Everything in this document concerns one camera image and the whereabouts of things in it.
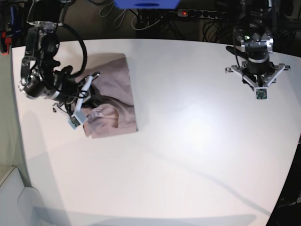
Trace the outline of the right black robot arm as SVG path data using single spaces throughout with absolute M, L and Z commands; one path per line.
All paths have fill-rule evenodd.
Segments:
M 93 109 L 101 103 L 101 96 L 92 85 L 98 72 L 76 81 L 86 68 L 87 48 L 82 37 L 64 23 L 68 7 L 73 3 L 72 0 L 32 1 L 26 20 L 31 27 L 26 36 L 19 83 L 20 91 L 28 98 L 53 100 L 53 112 L 61 111 L 70 118 L 82 109 Z M 56 69 L 61 65 L 54 59 L 60 47 L 56 34 L 59 27 L 69 31 L 82 49 L 82 64 L 75 73 L 71 65 Z

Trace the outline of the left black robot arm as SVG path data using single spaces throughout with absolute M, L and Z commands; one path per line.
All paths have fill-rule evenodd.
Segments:
M 235 65 L 225 72 L 235 73 L 244 84 L 256 94 L 257 99 L 266 99 L 268 88 L 277 77 L 291 68 L 286 64 L 274 64 L 270 60 L 273 53 L 273 19 L 275 3 L 272 0 L 242 0 L 239 14 L 233 28 L 233 45 L 226 49 L 236 59 Z

